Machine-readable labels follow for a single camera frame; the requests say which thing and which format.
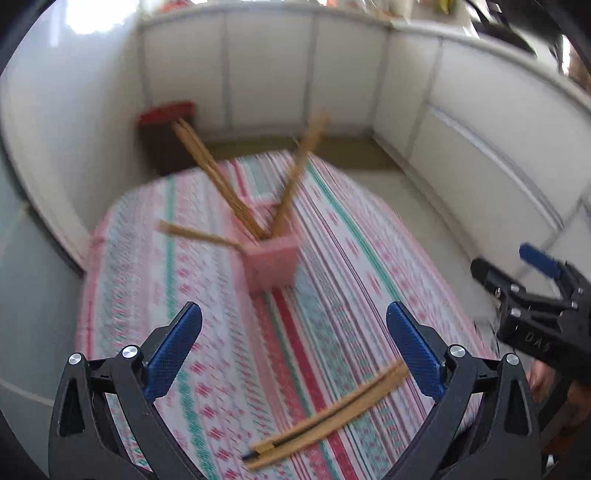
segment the white panel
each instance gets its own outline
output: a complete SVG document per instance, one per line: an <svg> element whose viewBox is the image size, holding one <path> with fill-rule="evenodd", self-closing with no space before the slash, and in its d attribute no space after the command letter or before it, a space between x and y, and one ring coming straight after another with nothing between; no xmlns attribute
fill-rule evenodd
<svg viewBox="0 0 591 480"><path fill-rule="evenodd" d="M391 36L374 130L402 154L427 94L438 46L434 37Z"/></svg>
<svg viewBox="0 0 591 480"><path fill-rule="evenodd" d="M65 249L86 255L88 230L150 171L135 142L144 108L138 1L58 0L2 74L2 127L33 202Z"/></svg>
<svg viewBox="0 0 591 480"><path fill-rule="evenodd" d="M319 16L310 112L324 109L340 124L368 125L384 27Z"/></svg>
<svg viewBox="0 0 591 480"><path fill-rule="evenodd" d="M583 275L591 279L591 216L583 206L576 212L548 255L557 260L572 263ZM529 291L544 295L556 295L548 279L537 270L528 269L523 283Z"/></svg>
<svg viewBox="0 0 591 480"><path fill-rule="evenodd" d="M154 105L192 100L198 129L224 126L223 13L192 15L144 31L146 72Z"/></svg>
<svg viewBox="0 0 591 480"><path fill-rule="evenodd" d="M289 12L228 13L233 126L302 122L311 24Z"/></svg>
<svg viewBox="0 0 591 480"><path fill-rule="evenodd" d="M518 164L566 217L591 180L591 118L529 70L444 44L432 101Z"/></svg>
<svg viewBox="0 0 591 480"><path fill-rule="evenodd" d="M550 249L550 254L568 260L591 280L591 216L581 207L576 216Z"/></svg>
<svg viewBox="0 0 591 480"><path fill-rule="evenodd" d="M551 234L536 206L489 157L431 111L421 125L411 165L433 187L480 252L510 274L523 242Z"/></svg>

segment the red lid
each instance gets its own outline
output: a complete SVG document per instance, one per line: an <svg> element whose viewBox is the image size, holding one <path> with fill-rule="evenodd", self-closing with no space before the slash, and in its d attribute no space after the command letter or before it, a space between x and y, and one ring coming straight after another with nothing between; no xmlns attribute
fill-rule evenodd
<svg viewBox="0 0 591 480"><path fill-rule="evenodd" d="M138 124L166 124L175 121L179 117L187 117L195 114L193 102L174 102L151 108L142 113L138 118Z"/></svg>

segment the floor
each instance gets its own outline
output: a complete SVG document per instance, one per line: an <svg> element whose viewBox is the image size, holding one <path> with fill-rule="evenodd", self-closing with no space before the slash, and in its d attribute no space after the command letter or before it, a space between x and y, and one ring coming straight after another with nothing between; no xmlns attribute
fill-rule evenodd
<svg viewBox="0 0 591 480"><path fill-rule="evenodd" d="M281 137L207 145L217 160L268 150L293 149L294 146L294 139ZM508 351L506 346L496 342L492 330L496 325L495 305L482 286L472 280L470 258L439 214L392 158L369 138L325 138L314 152L384 199L400 215L449 283L482 339L493 347L495 353L502 355Z"/></svg>

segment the wooden chopstick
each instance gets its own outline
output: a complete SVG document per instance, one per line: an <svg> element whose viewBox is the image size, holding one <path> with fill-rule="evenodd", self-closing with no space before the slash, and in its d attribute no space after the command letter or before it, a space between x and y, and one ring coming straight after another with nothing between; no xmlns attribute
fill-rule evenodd
<svg viewBox="0 0 591 480"><path fill-rule="evenodd" d="M234 240L217 236L212 233L201 232L193 228L176 225L175 223L169 223L164 220L160 220L156 224L156 230L165 233L166 235L182 236L184 238L190 238L191 240L201 240L211 244L225 245L226 247L231 247L237 250L241 254L246 253L242 244L235 242Z"/></svg>
<svg viewBox="0 0 591 480"><path fill-rule="evenodd" d="M400 387L407 375L408 368L401 362L398 364L398 368L387 374L382 381L376 383L364 395L339 410L336 414L295 439L281 446L271 448L253 460L244 462L244 466L249 471L259 470L322 440L373 407L392 390Z"/></svg>
<svg viewBox="0 0 591 480"><path fill-rule="evenodd" d="M285 184L281 203L277 207L275 216L269 229L269 237L273 238L281 232L287 221L288 211L291 207L291 201L297 190L297 182L306 169L308 163L308 154L313 151L320 142L320 136L324 131L328 117L325 114L315 115L310 121L310 125L304 133L304 137L298 146L295 154L294 165L291 168L289 177Z"/></svg>
<svg viewBox="0 0 591 480"><path fill-rule="evenodd" d="M261 442L250 445L251 450L253 452L257 452L257 453L263 453L267 450L270 450L271 448L273 448L277 444L280 444L280 443L285 442L286 440L292 439L293 437L296 437L296 436L302 434L306 430L310 430L315 425L319 424L320 422L325 421L327 418L331 417L339 410L342 410L347 405L349 405L350 403L357 400L359 397L364 395L370 388L372 388L375 384L381 382L386 375L395 371L399 367L400 366L398 363L390 365L390 367L388 367L387 369L380 372L378 375L373 377L370 381L361 384L356 390L346 394L344 397L337 400L330 407L325 408L324 410L312 415L311 417L309 417L305 420L302 420L301 422L297 423L289 430L281 432L273 437L268 437L268 438L262 440Z"/></svg>
<svg viewBox="0 0 591 480"><path fill-rule="evenodd" d="M263 230L252 216L251 211L238 197L227 178L219 170L215 160L208 152L207 148L201 142L191 125L182 119L173 124L173 130L180 141L189 151L195 162L207 174L209 179L216 186L219 193L227 201L230 208L234 211L236 217L243 223L244 227L250 232L255 240L263 237Z"/></svg>

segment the patterned tablecloth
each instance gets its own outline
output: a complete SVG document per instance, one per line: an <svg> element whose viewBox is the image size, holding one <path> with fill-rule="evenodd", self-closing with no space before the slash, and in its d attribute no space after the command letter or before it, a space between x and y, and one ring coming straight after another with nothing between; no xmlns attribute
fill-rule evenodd
<svg viewBox="0 0 591 480"><path fill-rule="evenodd" d="M256 199L273 194L290 165L289 153L276 152L224 169L242 196ZM384 320L393 300L447 343L491 355L383 201L314 157L294 206L303 243L294 284L252 297L237 253L154 231L163 218L231 234L229 208L200 170L126 194L94 235L77 332L89 358L141 343L188 300L203 310L201 335L156 405L209 480L382 478L432 405L413 380L271 468L247 472L240 457L252 441L323 409L400 358ZM130 455L145 465L115 404L113 411Z"/></svg>

